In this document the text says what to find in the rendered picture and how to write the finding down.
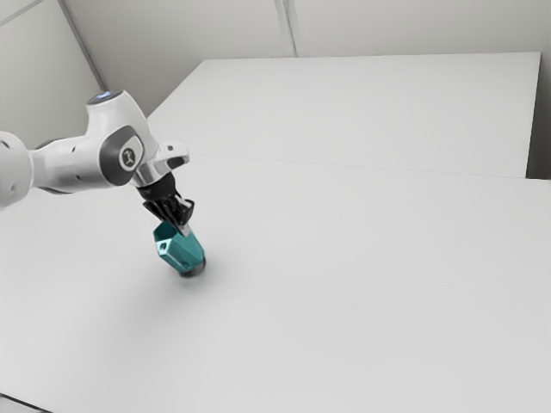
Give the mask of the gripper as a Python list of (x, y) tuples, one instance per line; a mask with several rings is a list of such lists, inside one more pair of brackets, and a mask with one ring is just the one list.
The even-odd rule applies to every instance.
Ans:
[(184, 237), (190, 234), (189, 221), (195, 210), (195, 203), (179, 197), (172, 173), (137, 190), (144, 200), (143, 207), (147, 211), (159, 220), (174, 225)]

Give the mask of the teal faceted mug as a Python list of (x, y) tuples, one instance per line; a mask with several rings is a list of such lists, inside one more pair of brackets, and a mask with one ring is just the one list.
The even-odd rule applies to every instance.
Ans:
[(206, 265), (205, 251), (189, 225), (177, 227), (161, 222), (153, 232), (158, 256), (182, 277), (191, 278)]

